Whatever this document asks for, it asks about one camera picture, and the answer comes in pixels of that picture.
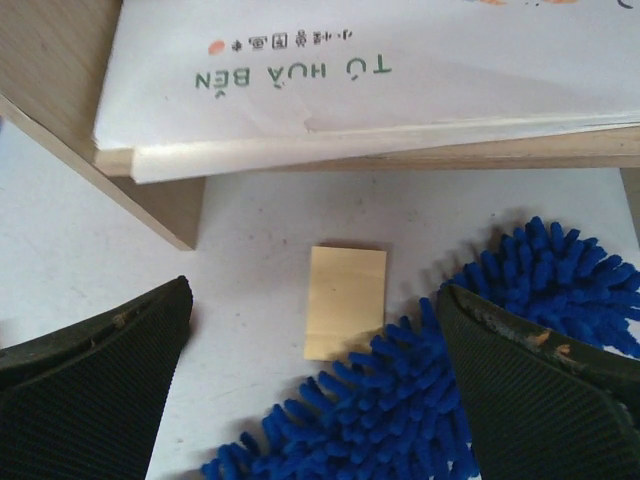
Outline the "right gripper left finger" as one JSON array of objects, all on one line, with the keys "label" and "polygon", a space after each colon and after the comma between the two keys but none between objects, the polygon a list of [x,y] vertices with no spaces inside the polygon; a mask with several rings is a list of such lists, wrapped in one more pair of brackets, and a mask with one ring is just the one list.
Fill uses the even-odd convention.
[{"label": "right gripper left finger", "polygon": [[192,308],[179,276],[2,349],[2,478],[145,478]]}]

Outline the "blue microfiber duster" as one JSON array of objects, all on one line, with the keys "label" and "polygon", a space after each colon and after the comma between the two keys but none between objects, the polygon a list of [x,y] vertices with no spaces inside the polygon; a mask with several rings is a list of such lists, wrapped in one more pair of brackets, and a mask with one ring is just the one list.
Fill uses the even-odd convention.
[{"label": "blue microfiber duster", "polygon": [[[637,357],[639,273],[594,238],[531,219],[451,278],[493,304],[597,348]],[[365,352],[308,378],[261,422],[219,447],[207,479],[470,479],[479,469],[432,304]]]}]

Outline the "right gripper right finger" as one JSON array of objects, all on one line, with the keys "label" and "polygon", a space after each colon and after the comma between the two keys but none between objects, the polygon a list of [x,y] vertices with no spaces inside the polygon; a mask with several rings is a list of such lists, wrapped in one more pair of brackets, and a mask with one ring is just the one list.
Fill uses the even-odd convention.
[{"label": "right gripper right finger", "polygon": [[459,286],[436,318],[484,479],[636,479],[639,363]]}]

